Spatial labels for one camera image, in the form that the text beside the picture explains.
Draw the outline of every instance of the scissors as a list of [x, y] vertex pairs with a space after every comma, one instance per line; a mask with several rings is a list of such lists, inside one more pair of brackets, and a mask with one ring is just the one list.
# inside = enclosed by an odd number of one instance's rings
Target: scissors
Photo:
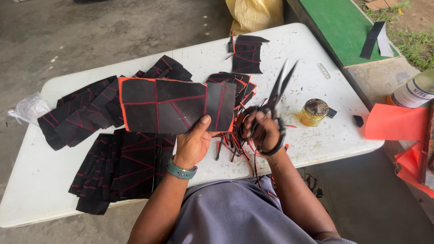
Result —
[[[243, 130], [244, 130], [244, 124], [243, 121], [244, 119], [249, 116], [251, 113], [253, 112], [257, 112], [257, 111], [261, 111], [265, 114], [267, 114], [268, 112], [271, 112], [271, 119], [272, 120], [276, 120], [279, 124], [279, 140], [276, 144], [276, 146], [269, 152], [264, 152], [261, 148], [261, 145], [257, 146], [258, 152], [262, 155], [273, 155], [275, 154], [283, 145], [283, 140], [285, 139], [286, 136], [286, 125], [285, 122], [283, 121], [282, 118], [277, 117], [277, 111], [276, 111], [276, 105], [277, 103], [280, 101], [280, 99], [282, 98], [282, 94], [285, 91], [286, 86], [289, 83], [289, 79], [291, 78], [294, 69], [297, 65], [298, 60], [296, 61], [296, 63], [294, 64], [294, 66], [292, 67], [291, 71], [288, 73], [288, 75], [283, 79], [282, 81], [282, 86], [280, 88], [280, 92], [279, 92], [279, 86], [280, 86], [280, 80], [282, 77], [282, 73], [284, 73], [285, 67], [288, 63], [288, 60], [286, 60], [282, 66], [282, 69], [280, 70], [279, 76], [277, 77], [276, 82], [274, 83], [274, 87], [271, 91], [270, 97], [268, 98], [268, 101], [266, 104], [262, 105], [262, 106], [252, 106], [247, 108], [246, 110], [244, 110], [243, 112], [241, 112], [240, 116], [237, 118], [237, 122], [236, 122], [236, 127], [238, 128], [238, 138], [242, 141], [242, 142], [247, 142], [249, 141], [254, 133], [255, 130], [257, 129], [259, 123], [254, 120], [252, 122], [252, 127], [251, 127], [251, 132], [250, 132], [250, 136], [245, 138], [243, 135]], [[263, 142], [266, 136], [266, 132], [264, 131], [260, 137], [260, 140]]]

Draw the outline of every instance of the bottle label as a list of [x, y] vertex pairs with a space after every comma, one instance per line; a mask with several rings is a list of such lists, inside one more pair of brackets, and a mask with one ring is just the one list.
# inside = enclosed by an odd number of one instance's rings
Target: bottle label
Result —
[[414, 79], [391, 95], [392, 102], [398, 106], [413, 109], [434, 98], [416, 85]]

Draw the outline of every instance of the hand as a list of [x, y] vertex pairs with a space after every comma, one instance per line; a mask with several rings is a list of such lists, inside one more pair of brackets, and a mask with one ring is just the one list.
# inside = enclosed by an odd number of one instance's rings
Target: hand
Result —
[[[255, 119], [259, 123], [252, 137], [255, 147], [257, 148], [258, 145], [261, 145], [264, 152], [269, 152], [279, 141], [279, 125], [271, 119], [271, 114], [264, 114], [261, 111], [253, 112], [244, 120], [243, 134], [245, 138], [250, 136], [252, 122]], [[266, 136], [264, 140], [261, 141], [263, 131], [266, 132]]]
[[206, 155], [211, 137], [216, 134], [208, 133], [211, 117], [204, 115], [197, 124], [186, 134], [178, 135], [178, 145], [173, 163], [183, 169], [192, 169]]

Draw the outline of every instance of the concrete floor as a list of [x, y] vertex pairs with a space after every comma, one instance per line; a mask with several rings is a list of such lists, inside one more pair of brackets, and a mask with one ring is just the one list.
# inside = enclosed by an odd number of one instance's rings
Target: concrete floor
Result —
[[[225, 38], [232, 22], [223, 0], [3, 0], [0, 8], [0, 197], [27, 128], [6, 116], [8, 108], [50, 78]], [[320, 180], [323, 204], [343, 237], [359, 244], [434, 238], [433, 225], [381, 150], [307, 171]], [[0, 240], [125, 243], [144, 204], [0, 229]]]

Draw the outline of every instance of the green watch strap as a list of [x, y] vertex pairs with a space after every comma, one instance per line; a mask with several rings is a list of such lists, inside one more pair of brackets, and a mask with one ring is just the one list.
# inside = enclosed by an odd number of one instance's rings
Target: green watch strap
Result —
[[193, 176], [196, 174], [196, 171], [197, 171], [196, 166], [188, 170], [176, 166], [173, 163], [173, 158], [170, 158], [169, 163], [167, 164], [167, 172], [183, 180], [189, 180], [193, 178]]

